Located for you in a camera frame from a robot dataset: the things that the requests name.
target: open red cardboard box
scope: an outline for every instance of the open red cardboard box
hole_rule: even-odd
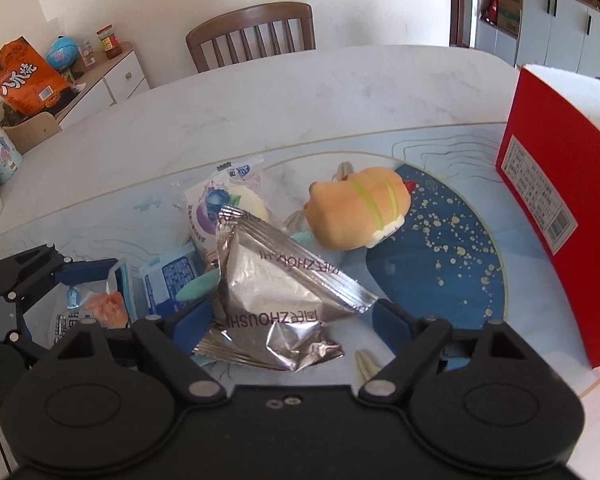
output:
[[[522,69],[497,171],[523,208],[600,366],[600,80]]]

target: wooden chair back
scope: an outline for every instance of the wooden chair back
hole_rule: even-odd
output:
[[[304,47],[304,50],[314,50],[314,16],[311,6],[298,2],[263,4],[234,10],[233,12],[228,12],[222,16],[212,18],[187,34],[187,47],[189,47],[193,63],[195,63],[198,72],[206,72],[209,70],[209,65],[208,62],[206,62],[202,45],[207,41],[211,41],[218,66],[225,66],[224,58],[222,57],[222,52],[218,45],[218,39],[224,36],[228,45],[231,64],[236,64],[238,63],[238,55],[231,33],[238,32],[244,50],[245,60],[250,61],[253,59],[253,55],[245,30],[253,27],[258,53],[260,54],[260,57],[267,57],[265,42],[260,30],[260,25],[267,24],[272,54],[276,56],[281,53],[281,50],[274,23],[282,22],[286,40],[286,50],[288,52],[295,52],[296,46],[292,37],[289,20],[300,20],[302,46]]]
[[[49,137],[53,137],[61,128],[53,115],[42,112],[18,126],[5,126],[3,130],[16,150],[24,155]]]

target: jar with red lid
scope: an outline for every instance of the jar with red lid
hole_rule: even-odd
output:
[[[98,39],[104,47],[104,52],[107,54],[108,59],[113,59],[116,56],[122,54],[122,47],[118,43],[116,33],[113,32],[113,25],[107,25],[105,28],[99,30],[97,33]]]

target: silver screw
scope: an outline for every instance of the silver screw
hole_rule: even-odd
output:
[[[384,379],[376,379],[365,384],[365,390],[374,397],[389,397],[396,391],[395,384]]]
[[[213,397],[220,393],[220,388],[213,381],[196,381],[189,385],[189,393],[194,397]]]
[[[267,408],[271,408],[272,410],[281,410],[285,407],[285,403],[281,400],[269,399],[267,402],[265,402],[265,406]]]
[[[296,396],[285,397],[285,404],[287,406],[297,406],[298,404],[302,404],[302,399]]]

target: white marble table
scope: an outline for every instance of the white marble table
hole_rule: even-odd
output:
[[[493,167],[516,81],[515,70],[484,53],[409,46],[308,52],[186,78],[28,153],[4,189],[0,257],[52,241],[75,259],[124,256],[137,270],[186,239],[173,204],[217,163],[264,152],[267,173],[290,198],[276,205],[284,215],[304,202],[312,180],[330,179],[344,160],[357,169],[407,161],[480,214],[507,273],[506,319],[586,393],[600,368],[588,367],[555,271]],[[334,336],[347,355],[299,374],[225,365],[212,374],[227,385],[356,384],[355,349],[379,364],[392,358],[365,319]],[[586,432],[571,465],[593,480],[600,478],[600,384],[584,404]]]

